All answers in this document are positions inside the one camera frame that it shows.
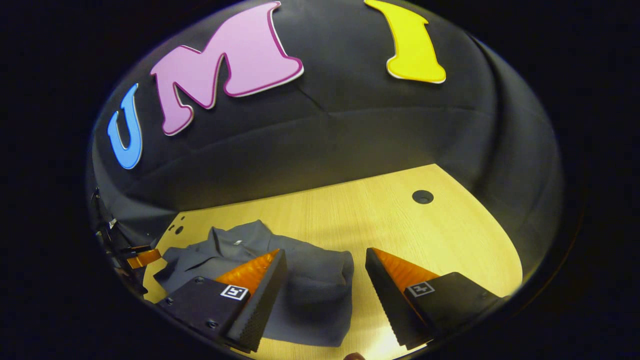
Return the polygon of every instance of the pink letter m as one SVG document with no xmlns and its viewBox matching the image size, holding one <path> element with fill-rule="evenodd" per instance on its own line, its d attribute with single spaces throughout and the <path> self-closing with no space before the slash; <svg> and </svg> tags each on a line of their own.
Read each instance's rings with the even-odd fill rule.
<svg viewBox="0 0 640 360">
<path fill-rule="evenodd" d="M 224 89 L 232 97 L 255 94 L 302 75 L 302 61 L 285 54 L 273 27 L 271 16 L 279 6 L 275 1 L 238 13 L 218 28 L 202 52 L 182 45 L 151 69 L 166 135 L 179 133 L 193 120 L 193 108 L 182 104 L 177 87 L 203 108 L 215 106 L 223 58 L 229 73 Z"/>
</svg>

